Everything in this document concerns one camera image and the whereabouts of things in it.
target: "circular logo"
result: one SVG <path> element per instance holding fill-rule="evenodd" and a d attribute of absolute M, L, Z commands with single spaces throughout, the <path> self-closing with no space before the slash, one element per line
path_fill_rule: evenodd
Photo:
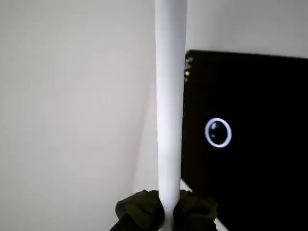
<path fill-rule="evenodd" d="M 232 131 L 225 120 L 212 118 L 205 126 L 205 138 L 212 146 L 224 148 L 231 141 Z"/>

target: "white circle icon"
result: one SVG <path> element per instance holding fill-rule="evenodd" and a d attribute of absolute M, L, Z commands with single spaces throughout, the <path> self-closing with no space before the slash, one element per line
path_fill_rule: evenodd
<path fill-rule="evenodd" d="M 212 141 L 212 139 L 211 139 L 211 136 L 210 136 L 210 128 L 211 128 L 211 127 L 214 127 L 214 128 L 215 128 L 215 126 L 216 126 L 216 123 L 215 123 L 215 122 L 220 122 L 220 123 L 222 123 L 222 124 L 225 126 L 226 130 L 227 130 L 227 137 L 226 137 L 225 141 L 224 141 L 223 143 L 221 143 L 221 144 L 216 144 L 216 143 L 214 143 L 214 142 Z M 206 124 L 206 126 L 205 126 L 205 138 L 206 138 L 206 140 L 207 140 L 212 146 L 214 146 L 214 147 L 216 147 L 216 148 L 224 148 L 224 147 L 226 147 L 226 146 L 230 143 L 230 141 L 231 141 L 231 138 L 232 138 L 232 131 L 231 131 L 231 128 L 230 128 L 229 124 L 228 124 L 225 120 L 223 120 L 223 119 L 221 119 L 221 118 L 212 118 L 212 119 L 210 119 L 210 120 L 207 122 L 207 124 Z"/>

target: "white tube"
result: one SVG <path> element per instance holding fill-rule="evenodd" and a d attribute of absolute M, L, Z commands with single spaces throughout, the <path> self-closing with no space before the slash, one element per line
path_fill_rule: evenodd
<path fill-rule="evenodd" d="M 180 196 L 187 0 L 155 0 L 158 189 L 171 230 Z"/>

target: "white rod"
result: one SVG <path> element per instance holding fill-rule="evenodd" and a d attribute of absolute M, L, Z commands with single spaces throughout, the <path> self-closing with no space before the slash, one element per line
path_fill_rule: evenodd
<path fill-rule="evenodd" d="M 158 189 L 171 230 L 180 196 L 187 0 L 155 0 Z"/>

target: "white wall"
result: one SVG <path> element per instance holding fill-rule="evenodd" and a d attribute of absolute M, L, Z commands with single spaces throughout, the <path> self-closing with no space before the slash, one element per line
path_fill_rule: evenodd
<path fill-rule="evenodd" d="M 0 0 L 0 230 L 102 231 L 130 194 L 154 3 Z"/>
<path fill-rule="evenodd" d="M 307 25 L 306 0 L 188 0 L 186 50 L 308 57 Z M 156 99 L 151 89 L 133 191 L 158 189 Z"/>

